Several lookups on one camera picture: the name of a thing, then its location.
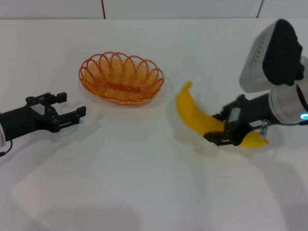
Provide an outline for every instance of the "white wall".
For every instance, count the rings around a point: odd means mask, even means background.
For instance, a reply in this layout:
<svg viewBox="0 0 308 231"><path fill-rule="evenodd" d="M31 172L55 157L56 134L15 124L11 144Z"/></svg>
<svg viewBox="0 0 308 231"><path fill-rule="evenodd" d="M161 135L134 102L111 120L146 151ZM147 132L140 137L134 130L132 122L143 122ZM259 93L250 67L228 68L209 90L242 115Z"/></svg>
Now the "white wall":
<svg viewBox="0 0 308 231"><path fill-rule="evenodd" d="M262 18L307 18L308 0L265 0Z"/></svg>
<svg viewBox="0 0 308 231"><path fill-rule="evenodd" d="M106 18L254 18L261 0L104 0Z"/></svg>
<svg viewBox="0 0 308 231"><path fill-rule="evenodd" d="M103 18L101 0L0 0L0 18Z"/></svg>

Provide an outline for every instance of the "cable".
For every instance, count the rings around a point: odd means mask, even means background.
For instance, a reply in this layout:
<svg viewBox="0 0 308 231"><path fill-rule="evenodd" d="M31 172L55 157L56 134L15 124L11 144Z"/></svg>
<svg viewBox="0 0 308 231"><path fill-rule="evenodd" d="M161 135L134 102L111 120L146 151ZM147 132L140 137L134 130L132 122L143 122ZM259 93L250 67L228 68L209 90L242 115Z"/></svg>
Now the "cable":
<svg viewBox="0 0 308 231"><path fill-rule="evenodd" d="M11 140L11 146L10 146L9 150L7 150L6 152L1 152L0 157L6 155L12 149L12 147L13 147L13 140Z"/></svg>

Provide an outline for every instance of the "oval basket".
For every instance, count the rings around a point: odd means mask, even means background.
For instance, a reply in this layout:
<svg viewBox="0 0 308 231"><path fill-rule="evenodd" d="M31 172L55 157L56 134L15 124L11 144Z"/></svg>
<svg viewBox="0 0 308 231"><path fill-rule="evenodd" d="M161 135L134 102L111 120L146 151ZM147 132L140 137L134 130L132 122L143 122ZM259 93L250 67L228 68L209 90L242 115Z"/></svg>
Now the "oval basket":
<svg viewBox="0 0 308 231"><path fill-rule="evenodd" d="M156 64L119 52L95 54L79 69L81 84L91 93L120 104L139 104L152 99L164 83Z"/></svg>

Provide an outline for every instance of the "blue led light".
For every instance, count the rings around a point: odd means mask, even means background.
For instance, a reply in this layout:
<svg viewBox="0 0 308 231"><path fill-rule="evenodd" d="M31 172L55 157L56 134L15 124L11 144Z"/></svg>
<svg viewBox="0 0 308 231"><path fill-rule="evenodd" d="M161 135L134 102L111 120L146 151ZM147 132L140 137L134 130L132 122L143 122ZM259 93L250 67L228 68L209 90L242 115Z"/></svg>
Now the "blue led light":
<svg viewBox="0 0 308 231"><path fill-rule="evenodd" d="M300 115L300 118L301 118L301 119L308 119L308 114L301 114L301 115Z"/></svg>

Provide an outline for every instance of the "white table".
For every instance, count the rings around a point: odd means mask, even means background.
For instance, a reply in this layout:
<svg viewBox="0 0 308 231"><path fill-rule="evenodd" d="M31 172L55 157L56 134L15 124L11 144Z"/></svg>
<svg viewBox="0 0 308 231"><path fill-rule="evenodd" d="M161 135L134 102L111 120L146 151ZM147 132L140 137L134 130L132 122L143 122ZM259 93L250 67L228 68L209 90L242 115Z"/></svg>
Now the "white table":
<svg viewBox="0 0 308 231"><path fill-rule="evenodd" d="M80 125L20 137L0 159L1 230L306 231L308 128L271 127L263 150L218 148L174 106L187 80L210 114L241 94L250 46L273 21L0 21L2 112L46 92L87 106ZM308 19L290 22L308 55ZM155 61L160 94L130 108L80 88L81 63L105 51Z"/></svg>

